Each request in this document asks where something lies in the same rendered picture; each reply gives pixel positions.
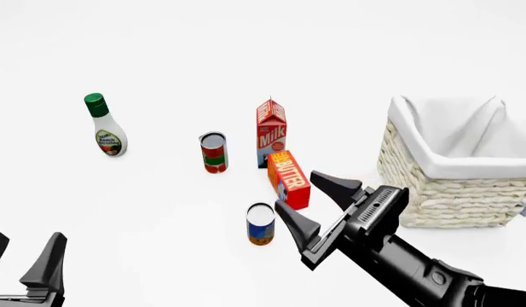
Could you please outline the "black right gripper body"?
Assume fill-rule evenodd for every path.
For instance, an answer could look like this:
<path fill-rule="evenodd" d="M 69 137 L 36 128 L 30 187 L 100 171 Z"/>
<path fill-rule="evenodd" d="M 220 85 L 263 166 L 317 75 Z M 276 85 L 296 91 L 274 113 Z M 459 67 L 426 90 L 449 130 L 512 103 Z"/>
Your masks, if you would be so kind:
<path fill-rule="evenodd" d="M 367 250 L 381 250 L 384 238 L 396 232 L 399 216 L 406 208 L 408 198 L 408 188 L 360 188 L 346 199 L 347 207 L 338 221 L 302 252 L 302 263 L 314 270 L 338 249 L 340 240 L 346 240 L 348 248 L 363 245 Z"/>

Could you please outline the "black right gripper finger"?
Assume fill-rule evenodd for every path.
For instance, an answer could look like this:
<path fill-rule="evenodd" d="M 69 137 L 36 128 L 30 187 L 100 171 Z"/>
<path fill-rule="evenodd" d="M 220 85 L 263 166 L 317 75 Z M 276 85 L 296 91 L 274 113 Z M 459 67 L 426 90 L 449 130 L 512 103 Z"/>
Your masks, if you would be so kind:
<path fill-rule="evenodd" d="M 343 211 L 346 211 L 361 198 L 362 181 L 328 176 L 318 171 L 312 171 L 309 180 Z"/>
<path fill-rule="evenodd" d="M 289 229 L 298 251 L 302 253 L 307 250 L 318 237 L 321 225 L 292 209 L 283 200 L 275 202 L 275 211 Z"/>

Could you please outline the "red milk carton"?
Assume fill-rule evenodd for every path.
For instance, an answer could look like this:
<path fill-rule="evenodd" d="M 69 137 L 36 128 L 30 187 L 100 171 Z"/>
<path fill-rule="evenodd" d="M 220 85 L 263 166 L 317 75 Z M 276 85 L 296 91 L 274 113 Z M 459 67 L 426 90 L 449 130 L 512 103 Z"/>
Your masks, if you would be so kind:
<path fill-rule="evenodd" d="M 269 98 L 257 107 L 257 167 L 267 168 L 269 155 L 285 150 L 286 112 Z"/>

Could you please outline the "orange butter box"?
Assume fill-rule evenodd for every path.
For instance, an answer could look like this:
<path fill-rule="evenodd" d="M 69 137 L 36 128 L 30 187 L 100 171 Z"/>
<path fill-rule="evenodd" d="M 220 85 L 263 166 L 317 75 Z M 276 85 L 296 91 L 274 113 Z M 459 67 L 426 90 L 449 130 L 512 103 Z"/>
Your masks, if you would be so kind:
<path fill-rule="evenodd" d="M 269 155 L 268 177 L 278 199 L 285 201 L 292 209 L 309 206 L 309 180 L 289 150 Z"/>

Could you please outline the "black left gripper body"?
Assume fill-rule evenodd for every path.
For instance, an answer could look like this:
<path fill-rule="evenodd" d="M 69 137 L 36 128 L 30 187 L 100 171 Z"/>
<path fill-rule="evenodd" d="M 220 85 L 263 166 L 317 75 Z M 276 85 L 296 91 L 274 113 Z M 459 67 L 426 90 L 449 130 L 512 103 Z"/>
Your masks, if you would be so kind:
<path fill-rule="evenodd" d="M 62 307 L 65 298 L 50 291 L 29 291 L 25 295 L 0 295 L 0 307 Z"/>

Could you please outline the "ranch dressing bottle green cap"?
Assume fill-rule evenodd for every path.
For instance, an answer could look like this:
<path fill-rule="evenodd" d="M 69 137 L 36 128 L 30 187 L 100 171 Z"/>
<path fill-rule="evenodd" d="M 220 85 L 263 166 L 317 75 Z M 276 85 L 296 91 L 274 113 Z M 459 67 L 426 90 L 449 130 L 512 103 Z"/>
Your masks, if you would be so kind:
<path fill-rule="evenodd" d="M 111 115 L 104 96 L 100 93 L 88 94 L 84 103 L 95 125 L 95 141 L 100 150 L 109 157 L 119 157 L 126 153 L 128 139 L 122 127 Z"/>

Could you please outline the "woven basket white cloth liner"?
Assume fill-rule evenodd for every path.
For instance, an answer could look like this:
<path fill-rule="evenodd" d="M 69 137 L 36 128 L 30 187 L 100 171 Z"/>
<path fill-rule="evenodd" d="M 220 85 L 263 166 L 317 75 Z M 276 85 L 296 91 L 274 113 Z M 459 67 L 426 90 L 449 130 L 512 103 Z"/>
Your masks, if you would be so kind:
<path fill-rule="evenodd" d="M 502 227 L 526 216 L 526 122 L 499 96 L 395 96 L 377 164 L 408 188 L 404 227 Z"/>

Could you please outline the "red tomato sauce can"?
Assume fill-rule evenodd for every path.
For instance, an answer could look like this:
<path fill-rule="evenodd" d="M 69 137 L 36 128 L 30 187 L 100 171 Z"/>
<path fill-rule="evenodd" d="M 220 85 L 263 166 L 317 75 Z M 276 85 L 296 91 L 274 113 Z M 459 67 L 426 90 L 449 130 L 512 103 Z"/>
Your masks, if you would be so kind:
<path fill-rule="evenodd" d="M 223 173 L 228 168 L 226 137 L 221 132 L 206 132 L 199 137 L 204 167 L 209 173 Z"/>

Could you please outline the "blue alphabet soup can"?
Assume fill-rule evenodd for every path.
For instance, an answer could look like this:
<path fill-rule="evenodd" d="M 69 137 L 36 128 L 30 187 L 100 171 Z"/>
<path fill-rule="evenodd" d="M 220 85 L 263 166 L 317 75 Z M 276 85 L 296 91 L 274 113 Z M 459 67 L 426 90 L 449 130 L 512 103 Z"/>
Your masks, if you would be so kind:
<path fill-rule="evenodd" d="M 257 246 L 268 245 L 275 237 L 275 212 L 265 203 L 256 203 L 246 211 L 248 240 Z"/>

